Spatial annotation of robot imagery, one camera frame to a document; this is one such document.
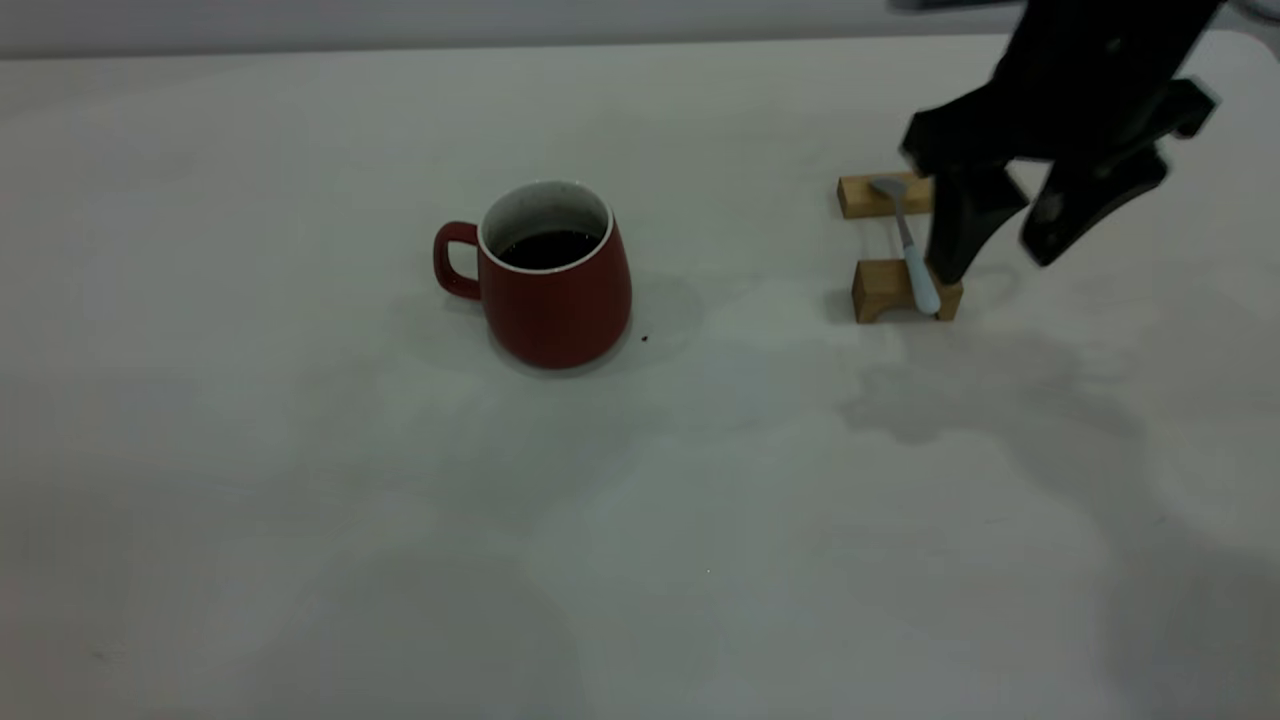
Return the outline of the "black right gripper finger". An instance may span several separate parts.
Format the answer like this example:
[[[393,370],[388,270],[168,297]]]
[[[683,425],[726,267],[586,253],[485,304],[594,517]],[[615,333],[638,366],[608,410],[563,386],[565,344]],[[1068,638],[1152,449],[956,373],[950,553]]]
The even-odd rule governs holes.
[[[932,176],[934,209],[925,260],[942,284],[959,283],[989,238],[1029,204],[1006,161]]]
[[[1060,161],[1030,208],[1021,246],[1038,266],[1060,259],[1111,213],[1157,188],[1169,165],[1153,146],[1106,167]]]

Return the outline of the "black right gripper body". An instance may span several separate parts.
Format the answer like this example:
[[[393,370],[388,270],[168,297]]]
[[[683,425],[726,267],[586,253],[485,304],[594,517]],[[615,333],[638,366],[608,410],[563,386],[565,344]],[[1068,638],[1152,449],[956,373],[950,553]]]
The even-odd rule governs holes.
[[[916,113],[902,155],[920,173],[1015,159],[1111,167],[1217,106],[1179,72],[1216,1],[1029,1],[989,79]]]

